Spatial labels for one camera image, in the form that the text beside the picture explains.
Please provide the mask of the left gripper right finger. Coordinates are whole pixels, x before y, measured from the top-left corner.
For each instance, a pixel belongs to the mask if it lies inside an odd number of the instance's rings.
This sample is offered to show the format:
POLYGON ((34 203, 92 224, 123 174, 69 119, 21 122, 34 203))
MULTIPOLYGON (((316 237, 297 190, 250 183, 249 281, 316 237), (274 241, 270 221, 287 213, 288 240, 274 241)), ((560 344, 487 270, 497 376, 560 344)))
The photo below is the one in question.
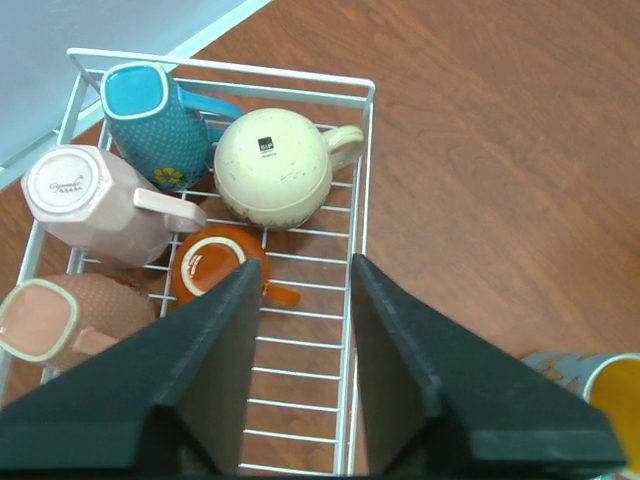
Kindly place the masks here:
POLYGON ((351 315, 373 475, 602 475, 627 462, 605 415, 351 260, 351 315))

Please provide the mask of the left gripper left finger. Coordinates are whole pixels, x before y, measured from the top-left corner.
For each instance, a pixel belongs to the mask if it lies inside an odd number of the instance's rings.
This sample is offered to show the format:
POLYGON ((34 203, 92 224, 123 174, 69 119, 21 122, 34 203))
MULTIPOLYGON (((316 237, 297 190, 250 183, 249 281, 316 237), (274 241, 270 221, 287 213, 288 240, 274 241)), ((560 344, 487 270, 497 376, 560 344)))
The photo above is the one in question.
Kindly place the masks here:
POLYGON ((261 266, 249 260, 5 407, 2 473, 235 474, 261 297, 261 266))

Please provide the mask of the blue mug with yellow inside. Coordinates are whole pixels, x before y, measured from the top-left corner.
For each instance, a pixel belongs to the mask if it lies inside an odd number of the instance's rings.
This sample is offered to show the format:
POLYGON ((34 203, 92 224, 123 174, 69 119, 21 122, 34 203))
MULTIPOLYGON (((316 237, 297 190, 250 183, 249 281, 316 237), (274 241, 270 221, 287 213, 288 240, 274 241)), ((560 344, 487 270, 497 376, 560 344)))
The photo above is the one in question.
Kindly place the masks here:
POLYGON ((521 360, 607 416, 627 458, 627 466, 619 471, 619 475, 626 479, 637 479, 639 354, 537 352, 521 360))

